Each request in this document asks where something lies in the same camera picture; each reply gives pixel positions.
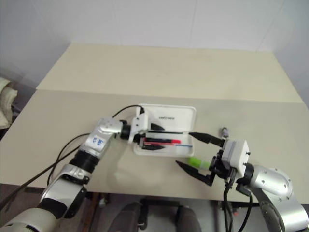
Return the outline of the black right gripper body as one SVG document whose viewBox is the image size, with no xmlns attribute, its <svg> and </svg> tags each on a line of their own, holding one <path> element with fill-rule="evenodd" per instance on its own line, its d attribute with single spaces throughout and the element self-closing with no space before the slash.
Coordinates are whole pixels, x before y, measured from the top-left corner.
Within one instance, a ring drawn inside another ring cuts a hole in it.
<svg viewBox="0 0 309 232">
<path fill-rule="evenodd" d="M 220 149 L 216 156 L 211 160 L 210 164 L 210 180 L 213 183 L 216 176 L 223 179 L 226 183 L 232 179 L 232 183 L 235 181 L 236 169 L 232 167 L 226 168 L 222 162 L 223 150 Z"/>
</svg>

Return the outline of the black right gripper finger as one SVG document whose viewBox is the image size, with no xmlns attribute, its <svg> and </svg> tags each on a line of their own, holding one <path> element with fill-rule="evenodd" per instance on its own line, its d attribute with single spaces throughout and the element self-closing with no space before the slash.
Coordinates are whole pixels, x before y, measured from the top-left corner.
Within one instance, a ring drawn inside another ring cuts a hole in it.
<svg viewBox="0 0 309 232">
<path fill-rule="evenodd" d="M 191 177 L 205 183 L 208 186 L 212 186 L 214 178 L 215 178 L 215 173 L 211 172 L 211 174 L 207 174 L 207 175 L 202 175 L 198 169 L 191 167 L 188 164 L 185 164 L 183 162 L 177 161 L 176 163 L 187 173 L 189 174 Z"/>
<path fill-rule="evenodd" d="M 195 139 L 204 142 L 206 144 L 213 144 L 219 147 L 223 147 L 225 143 L 225 139 L 217 138 L 207 133 L 200 133 L 200 132 L 190 132 L 189 135 L 194 137 Z"/>
</svg>

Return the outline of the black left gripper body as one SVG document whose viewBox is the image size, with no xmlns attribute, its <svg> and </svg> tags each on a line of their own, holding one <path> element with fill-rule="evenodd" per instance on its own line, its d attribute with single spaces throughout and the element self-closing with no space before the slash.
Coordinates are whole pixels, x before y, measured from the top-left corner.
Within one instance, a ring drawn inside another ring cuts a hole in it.
<svg viewBox="0 0 309 232">
<path fill-rule="evenodd" d="M 145 138 L 146 138 L 146 133 L 138 133 L 134 136 L 134 142 L 138 144 L 140 148 L 146 148 L 147 145 L 145 144 Z"/>
</svg>

